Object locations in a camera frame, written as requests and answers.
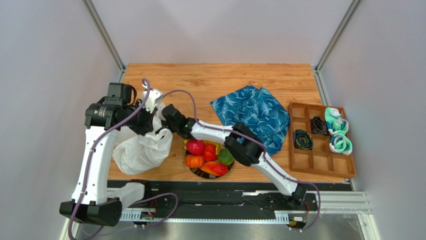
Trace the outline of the yellow fake banana bunch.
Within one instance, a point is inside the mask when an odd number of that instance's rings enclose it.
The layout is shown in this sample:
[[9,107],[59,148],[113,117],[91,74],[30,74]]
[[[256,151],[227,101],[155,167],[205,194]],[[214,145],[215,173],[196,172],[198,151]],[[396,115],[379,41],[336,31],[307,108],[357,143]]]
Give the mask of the yellow fake banana bunch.
[[[183,141],[183,143],[184,143],[183,148],[184,148],[186,151],[188,150],[188,149],[187,149],[187,147],[186,147],[187,142],[188,142],[188,140],[184,140],[184,141]],[[211,145],[214,145],[214,146],[215,146],[215,154],[216,154],[216,155],[219,155],[219,154],[220,154],[220,151],[221,151],[221,149],[222,149],[222,145],[221,145],[221,144],[219,144],[219,143],[217,143],[217,142],[209,141],[209,140],[204,140],[203,142],[204,142],[205,144],[211,144]]]

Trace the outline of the red yellow fake mango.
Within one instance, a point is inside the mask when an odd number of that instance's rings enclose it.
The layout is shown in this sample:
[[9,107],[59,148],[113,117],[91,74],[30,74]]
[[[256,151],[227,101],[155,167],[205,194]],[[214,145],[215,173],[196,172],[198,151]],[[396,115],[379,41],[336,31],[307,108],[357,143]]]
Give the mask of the red yellow fake mango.
[[216,161],[206,162],[200,170],[216,177],[223,176],[229,171],[228,166]]

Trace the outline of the dark red fake apple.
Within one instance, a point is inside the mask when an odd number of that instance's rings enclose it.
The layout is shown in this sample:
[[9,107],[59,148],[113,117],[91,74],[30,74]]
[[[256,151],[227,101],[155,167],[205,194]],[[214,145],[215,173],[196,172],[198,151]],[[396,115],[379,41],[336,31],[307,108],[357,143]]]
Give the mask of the dark red fake apple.
[[202,140],[189,139],[185,147],[193,155],[202,155],[205,151],[205,143]]

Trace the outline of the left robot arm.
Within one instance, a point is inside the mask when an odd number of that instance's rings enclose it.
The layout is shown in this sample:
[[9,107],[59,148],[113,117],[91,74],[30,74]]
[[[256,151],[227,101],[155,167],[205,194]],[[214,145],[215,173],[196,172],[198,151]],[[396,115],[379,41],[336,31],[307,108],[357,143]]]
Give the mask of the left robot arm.
[[122,211],[142,200],[145,181],[127,183],[108,193],[108,173],[113,149],[122,127],[138,135],[154,130],[153,118],[163,93],[142,80],[144,91],[129,84],[110,83],[106,96],[85,111],[85,150],[80,175],[71,199],[61,202],[59,213],[80,224],[114,227]]

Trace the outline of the green fake lime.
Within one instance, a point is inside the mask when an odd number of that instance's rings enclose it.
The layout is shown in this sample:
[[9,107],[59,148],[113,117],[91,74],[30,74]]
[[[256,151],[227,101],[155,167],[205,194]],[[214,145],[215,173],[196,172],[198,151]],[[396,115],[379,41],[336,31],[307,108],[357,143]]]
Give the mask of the green fake lime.
[[221,149],[219,155],[217,156],[217,160],[219,163],[229,166],[234,163],[234,157],[230,153],[230,151],[226,148]]

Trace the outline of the white printed plastic bag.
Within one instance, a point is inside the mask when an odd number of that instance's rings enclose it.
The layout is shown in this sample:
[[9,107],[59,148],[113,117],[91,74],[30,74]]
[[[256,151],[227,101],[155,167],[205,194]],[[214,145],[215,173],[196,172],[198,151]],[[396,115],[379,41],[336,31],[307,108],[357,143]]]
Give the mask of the white printed plastic bag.
[[153,131],[146,135],[136,134],[127,126],[121,128],[112,158],[124,174],[137,175],[157,168],[169,156],[173,133],[162,126],[165,107],[164,103],[156,107]]

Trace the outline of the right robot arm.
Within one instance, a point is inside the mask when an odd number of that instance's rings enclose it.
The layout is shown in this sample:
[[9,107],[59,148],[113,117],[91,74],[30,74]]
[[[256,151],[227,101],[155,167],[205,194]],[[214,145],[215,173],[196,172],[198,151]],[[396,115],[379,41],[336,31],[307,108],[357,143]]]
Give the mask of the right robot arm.
[[172,104],[163,108],[161,114],[173,133],[186,140],[211,141],[224,145],[238,163],[254,167],[266,176],[287,197],[292,207],[305,204],[307,189],[273,161],[261,140],[244,123],[238,122],[233,126],[206,123],[185,117]]

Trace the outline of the orange fake fruit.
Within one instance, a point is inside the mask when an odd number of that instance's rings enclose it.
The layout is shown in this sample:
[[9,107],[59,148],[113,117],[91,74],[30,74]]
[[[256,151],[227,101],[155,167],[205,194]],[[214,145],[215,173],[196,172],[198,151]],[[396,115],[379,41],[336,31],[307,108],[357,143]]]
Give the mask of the orange fake fruit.
[[184,163],[190,169],[199,169],[205,164],[205,160],[202,155],[190,154],[185,157]]

